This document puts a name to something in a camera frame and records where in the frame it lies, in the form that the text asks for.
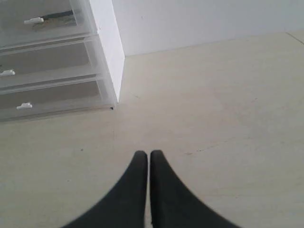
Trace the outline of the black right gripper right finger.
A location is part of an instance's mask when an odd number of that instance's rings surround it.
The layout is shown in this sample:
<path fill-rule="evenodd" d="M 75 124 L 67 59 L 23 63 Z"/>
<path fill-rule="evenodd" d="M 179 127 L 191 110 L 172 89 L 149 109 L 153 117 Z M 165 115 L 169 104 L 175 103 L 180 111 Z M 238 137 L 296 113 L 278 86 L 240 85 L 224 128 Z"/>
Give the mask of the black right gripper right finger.
<path fill-rule="evenodd" d="M 150 154 L 150 205 L 154 228 L 237 228 L 201 202 L 179 179 L 164 153 Z"/>

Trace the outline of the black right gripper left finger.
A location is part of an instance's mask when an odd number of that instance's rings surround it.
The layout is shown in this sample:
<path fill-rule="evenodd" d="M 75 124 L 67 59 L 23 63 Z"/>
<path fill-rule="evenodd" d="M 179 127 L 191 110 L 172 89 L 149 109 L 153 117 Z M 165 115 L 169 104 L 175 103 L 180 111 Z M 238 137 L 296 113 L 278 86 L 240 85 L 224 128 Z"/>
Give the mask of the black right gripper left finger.
<path fill-rule="evenodd" d="M 148 158 L 136 151 L 119 181 L 90 210 L 66 228 L 143 228 L 147 195 Z"/>

